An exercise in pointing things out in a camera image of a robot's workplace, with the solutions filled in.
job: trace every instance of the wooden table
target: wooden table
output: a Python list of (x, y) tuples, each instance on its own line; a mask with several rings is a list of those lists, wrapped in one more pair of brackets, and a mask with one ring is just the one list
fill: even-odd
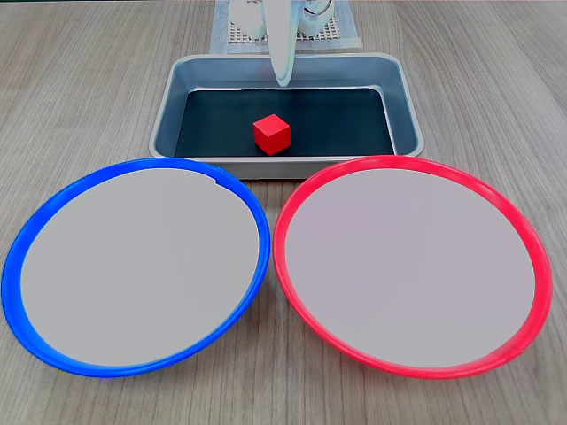
[[(539, 231), (551, 314), (523, 357), (451, 382), (351, 361), (289, 307), (272, 266), (226, 336), (174, 367), (98, 380), (45, 366), (0, 319), (0, 424), (564, 424), (567, 3), (352, 3), (366, 51), (405, 68), (423, 157), (492, 184)], [(148, 157), (170, 66), (207, 53), (212, 2), (0, 4), (0, 260), (44, 201)], [(251, 182), (274, 224), (296, 182)]]

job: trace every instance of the white object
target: white object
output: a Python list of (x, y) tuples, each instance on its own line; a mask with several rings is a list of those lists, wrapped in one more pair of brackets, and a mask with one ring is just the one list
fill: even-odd
[(437, 175), (338, 177), (299, 206), (284, 241), (290, 281), (321, 327), (403, 367), (481, 359), (532, 308), (534, 268), (516, 229), (478, 193)]
[(298, 30), (307, 37), (315, 37), (335, 14), (335, 0), (307, 0)]
[(203, 174), (135, 171), (81, 193), (31, 245), (21, 296), (39, 336), (85, 363), (124, 367), (203, 340), (259, 261), (250, 208)]
[(263, 6), (249, 0), (231, 0), (229, 6), (230, 22), (253, 40), (260, 40), (266, 35)]
[(263, 4), (272, 67), (278, 84), (286, 87), (291, 80), (305, 0), (264, 0)]

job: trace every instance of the tray rim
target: tray rim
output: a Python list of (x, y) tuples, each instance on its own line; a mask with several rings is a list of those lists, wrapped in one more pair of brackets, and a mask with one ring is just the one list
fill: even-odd
[[(171, 66), (171, 69), (169, 71), (169, 76), (167, 77), (167, 83), (166, 83), (166, 87), (164, 90), (164, 94), (161, 98), (161, 103), (159, 105), (159, 109), (158, 109), (158, 114), (156, 116), (156, 120), (153, 126), (153, 129), (151, 131), (151, 137), (150, 137), (150, 142), (149, 142), (149, 151), (150, 154), (154, 157), (154, 158), (171, 158), (171, 157), (166, 157), (162, 154), (160, 154), (156, 147), (155, 147), (155, 143), (157, 140), (157, 136), (158, 136), (158, 131), (159, 128), (161, 127), (161, 123), (163, 121), (163, 115), (164, 115), (164, 111), (166, 108), (166, 104), (167, 104), (167, 100), (169, 99), (169, 94), (171, 91), (171, 85), (173, 82), (173, 78), (174, 78), (174, 74), (175, 74), (175, 69), (182, 63), (184, 62), (189, 62), (189, 61), (195, 61), (195, 60), (201, 60), (201, 59), (259, 59), (259, 58), (269, 58), (269, 55), (266, 54), (262, 54), (262, 55), (257, 55), (257, 54), (226, 54), (226, 55), (209, 55), (209, 54), (200, 54), (200, 55), (189, 55), (189, 56), (185, 56), (183, 58), (177, 59)], [(401, 79), (401, 83), (402, 83), (402, 87), (403, 87), (403, 91), (404, 91), (404, 95), (407, 99), (408, 102), (408, 109), (409, 109), (409, 113), (410, 113), (410, 117), (411, 117), (411, 121), (412, 124), (414, 126), (414, 129), (416, 131), (416, 137), (417, 137), (417, 146), (408, 154), (405, 155), (401, 155), (404, 157), (417, 157), (419, 156), (424, 149), (424, 141), (423, 141), (423, 133), (422, 133), (422, 129), (417, 121), (416, 118), (416, 109), (414, 107), (414, 102), (411, 98), (411, 95), (409, 93), (408, 90), (408, 82), (407, 82), (407, 78), (406, 75), (403, 71), (401, 62), (394, 56), (389, 55), (387, 53), (340, 53), (340, 54), (298, 54), (296, 55), (296, 58), (300, 58), (300, 59), (317, 59), (317, 58), (384, 58), (384, 59), (388, 59), (390, 61), (392, 61), (397, 69), (398, 72), (400, 73), (400, 79)], [(198, 161), (198, 162), (206, 162), (206, 163), (211, 163), (211, 164), (215, 164), (215, 165), (221, 165), (221, 164), (226, 164), (226, 165), (235, 165), (235, 164), (239, 164), (239, 165), (246, 165), (246, 164), (297, 164), (297, 163), (304, 163), (304, 164), (326, 164), (326, 165), (331, 165), (331, 164), (335, 164), (337, 162), (343, 162), (343, 161), (347, 161), (347, 160), (352, 160), (352, 159), (357, 159), (357, 158), (364, 158), (363, 156), (348, 156), (348, 157), (344, 157), (344, 156), (336, 156), (336, 157), (331, 157), (331, 156), (327, 156), (327, 157), (203, 157), (203, 158), (193, 158), (193, 157), (188, 157), (185, 159), (190, 159), (193, 161)]]

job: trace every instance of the dark tray bottom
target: dark tray bottom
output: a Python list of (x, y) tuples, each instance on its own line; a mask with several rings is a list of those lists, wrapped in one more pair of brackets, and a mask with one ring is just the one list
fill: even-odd
[(175, 156), (266, 157), (253, 123), (272, 113), (291, 127), (291, 147), (277, 156), (394, 153), (382, 97), (373, 89), (253, 89), (191, 92)]

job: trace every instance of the silver tray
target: silver tray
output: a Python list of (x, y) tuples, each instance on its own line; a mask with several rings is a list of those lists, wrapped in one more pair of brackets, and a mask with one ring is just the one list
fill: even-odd
[[(423, 150), (408, 85), (398, 59), (381, 53), (298, 55), (293, 89), (375, 89), (384, 103), (396, 155), (414, 157)], [(151, 133), (153, 157), (173, 157), (189, 93), (195, 90), (281, 89), (269, 56), (203, 55), (175, 62)], [(358, 157), (188, 158), (224, 168), (242, 180), (306, 179), (331, 164)]]

